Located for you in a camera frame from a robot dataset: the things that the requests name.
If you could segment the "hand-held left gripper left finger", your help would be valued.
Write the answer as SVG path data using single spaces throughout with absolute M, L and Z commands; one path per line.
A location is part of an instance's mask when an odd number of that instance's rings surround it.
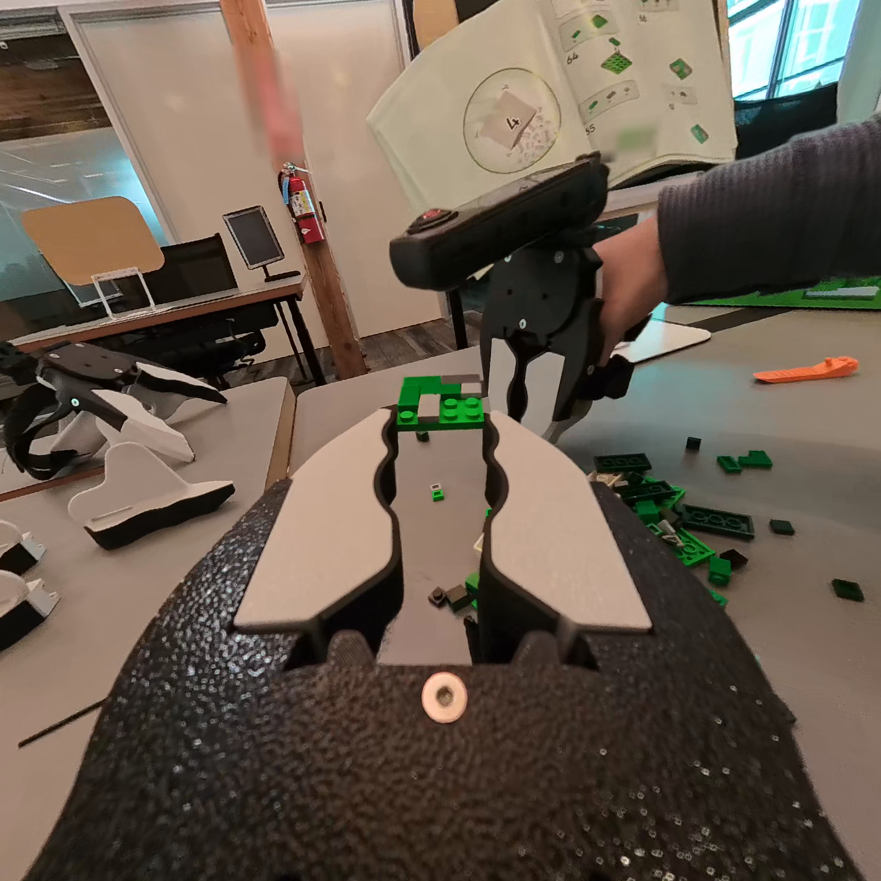
M 394 467 L 396 415 L 382 407 L 293 472 L 234 616 L 243 633 L 320 633 L 401 561 L 380 477 Z

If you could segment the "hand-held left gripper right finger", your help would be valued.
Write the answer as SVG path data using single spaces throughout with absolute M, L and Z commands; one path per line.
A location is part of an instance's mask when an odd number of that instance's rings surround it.
M 486 417 L 484 459 L 481 578 L 519 589 L 580 630 L 648 633 L 651 619 L 587 474 L 504 413 Z

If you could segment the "green grey lego plate assembly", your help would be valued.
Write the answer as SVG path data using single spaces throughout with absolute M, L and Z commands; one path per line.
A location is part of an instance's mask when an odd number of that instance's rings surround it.
M 399 432 L 427 441 L 431 433 L 480 430 L 484 423 L 483 383 L 478 374 L 403 378 L 396 406 Z

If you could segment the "pile of lego bricks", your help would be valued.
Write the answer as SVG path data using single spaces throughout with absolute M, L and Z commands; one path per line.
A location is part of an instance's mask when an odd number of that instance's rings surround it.
M 611 488 L 680 563 L 689 568 L 705 566 L 710 596 L 725 608 L 729 600 L 719 589 L 730 585 L 735 568 L 743 566 L 743 558 L 734 551 L 717 552 L 699 533 L 751 541 L 755 538 L 752 517 L 687 503 L 682 486 L 653 477 L 651 469 L 645 454 L 606 455 L 594 458 L 588 477 Z

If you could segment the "person's right forearm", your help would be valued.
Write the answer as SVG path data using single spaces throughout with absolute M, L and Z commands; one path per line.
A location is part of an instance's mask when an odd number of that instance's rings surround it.
M 667 303 L 880 273 L 880 117 L 792 138 L 661 191 Z

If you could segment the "lego instruction booklet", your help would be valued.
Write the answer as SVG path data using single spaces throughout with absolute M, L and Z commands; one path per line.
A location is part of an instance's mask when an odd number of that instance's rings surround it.
M 596 151 L 610 187 L 736 153 L 703 1 L 496 2 L 422 50 L 368 125 L 416 214 Z

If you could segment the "person's right hand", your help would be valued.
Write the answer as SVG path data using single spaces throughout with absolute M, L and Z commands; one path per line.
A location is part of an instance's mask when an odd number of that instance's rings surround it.
M 656 216 L 594 247 L 602 261 L 599 325 L 604 366 L 624 335 L 645 320 L 668 292 Z

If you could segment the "white book stand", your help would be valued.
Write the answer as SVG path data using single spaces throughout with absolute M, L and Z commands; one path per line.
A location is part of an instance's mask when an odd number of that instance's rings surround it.
M 638 221 L 652 216 L 657 197 L 665 187 L 685 185 L 699 176 L 698 172 L 680 174 L 666 181 L 643 183 L 622 190 L 613 190 L 607 198 L 601 222 L 635 215 Z M 687 325 L 669 323 L 650 317 L 633 341 L 620 342 L 614 352 L 633 365 L 670 355 L 690 347 L 702 345 L 711 337 L 710 331 Z

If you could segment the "orange brick separator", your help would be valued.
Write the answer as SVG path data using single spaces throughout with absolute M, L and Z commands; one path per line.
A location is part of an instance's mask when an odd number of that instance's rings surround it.
M 762 371 L 753 374 L 753 379 L 762 384 L 789 384 L 807 381 L 831 380 L 850 377 L 860 367 L 857 358 L 849 356 L 825 358 L 819 364 L 803 368 Z

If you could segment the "red fire extinguisher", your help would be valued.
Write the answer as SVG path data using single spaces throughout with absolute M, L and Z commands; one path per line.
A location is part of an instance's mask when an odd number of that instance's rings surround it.
M 307 171 L 284 162 L 278 175 L 284 206 L 297 226 L 302 243 L 317 244 L 326 240 L 320 213 L 316 210 Z

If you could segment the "wooden office desk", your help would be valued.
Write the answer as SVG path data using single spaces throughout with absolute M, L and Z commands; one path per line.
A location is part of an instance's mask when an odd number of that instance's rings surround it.
M 9 343 L 22 352 L 31 353 L 64 342 L 89 342 L 108 336 L 121 336 L 142 329 L 191 322 L 206 316 L 226 314 L 232 310 L 252 307 L 261 303 L 286 304 L 298 340 L 295 343 L 290 336 L 290 345 L 292 349 L 300 351 L 305 357 L 309 381 L 318 386 L 325 384 L 326 378 L 300 310 L 305 287 L 302 274 L 292 272 L 287 273 L 284 278 L 272 279 L 269 283 L 252 291 L 231 289 L 208 293 L 151 309 L 112 315 L 99 321 L 38 331 L 11 339 Z

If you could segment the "spare black white gripper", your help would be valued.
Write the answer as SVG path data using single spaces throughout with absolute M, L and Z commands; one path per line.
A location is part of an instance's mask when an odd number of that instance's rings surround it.
M 190 443 L 167 420 L 188 400 L 227 403 L 202 380 L 86 343 L 35 357 L 2 342 L 1 370 L 24 388 L 6 416 L 6 450 L 19 472 L 38 481 L 122 442 L 190 463 Z

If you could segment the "black mesh office chair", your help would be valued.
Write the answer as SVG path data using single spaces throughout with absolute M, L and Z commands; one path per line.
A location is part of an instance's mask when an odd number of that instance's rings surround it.
M 766 100 L 734 101 L 736 159 L 760 155 L 792 138 L 835 125 L 838 84 Z

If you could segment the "black desk chair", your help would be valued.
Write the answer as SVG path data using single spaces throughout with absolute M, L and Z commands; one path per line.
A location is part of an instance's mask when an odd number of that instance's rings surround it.
M 231 291 L 237 282 L 220 234 L 161 249 L 160 270 L 145 274 L 157 305 L 170 305 L 206 294 Z M 220 388 L 225 376 L 244 358 L 263 352 L 263 331 L 278 325 L 274 306 L 251 306 L 178 319 L 138 331 L 133 350 L 149 360 L 201 377 Z

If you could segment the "tablet on black stand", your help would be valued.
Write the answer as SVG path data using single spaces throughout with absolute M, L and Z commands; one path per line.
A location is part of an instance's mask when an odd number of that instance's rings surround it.
M 248 270 L 262 270 L 267 282 L 301 278 L 299 270 L 270 272 L 270 265 L 283 261 L 285 254 L 261 205 L 228 212 L 222 219 Z

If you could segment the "thin black stick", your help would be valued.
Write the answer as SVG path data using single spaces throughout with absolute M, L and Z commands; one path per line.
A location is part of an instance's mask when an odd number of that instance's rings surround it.
M 91 703 L 91 704 L 87 705 L 86 707 L 83 707 L 82 709 L 75 711 L 72 714 L 69 714 L 69 715 L 63 717 L 61 720 L 56 721 L 56 722 L 50 724 L 49 726 L 39 730 L 38 732 L 35 732 L 35 733 L 25 737 L 21 741 L 19 741 L 17 743 L 17 748 L 19 750 L 24 749 L 24 748 L 28 747 L 29 745 L 40 741 L 42 738 L 50 736 L 53 733 L 56 733 L 56 732 L 64 729 L 68 725 L 79 721 L 80 719 L 86 717 L 87 715 L 99 711 L 103 707 L 105 702 L 106 702 L 106 697 L 101 700 L 95 701 L 94 703 Z

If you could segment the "tan board on clear stand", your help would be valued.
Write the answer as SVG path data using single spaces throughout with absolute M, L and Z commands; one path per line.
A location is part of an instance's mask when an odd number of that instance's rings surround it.
M 21 224 L 50 268 L 83 306 L 111 320 L 150 314 L 157 305 L 146 274 L 165 255 L 137 205 L 121 196 L 32 209 Z

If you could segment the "wooden post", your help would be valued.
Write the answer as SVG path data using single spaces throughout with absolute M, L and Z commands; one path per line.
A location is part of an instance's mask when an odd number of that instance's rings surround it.
M 237 73 L 248 113 L 259 138 L 264 142 L 275 174 L 285 166 L 315 195 L 314 182 L 307 169 L 302 115 L 296 88 L 284 82 L 279 53 L 270 31 L 263 1 L 221 1 L 226 32 L 233 47 Z M 306 276 L 314 304 L 321 318 L 338 379 L 368 373 L 351 311 L 329 243 L 321 214 L 315 214 L 320 238 L 308 241 L 292 214 L 289 219 L 298 237 Z

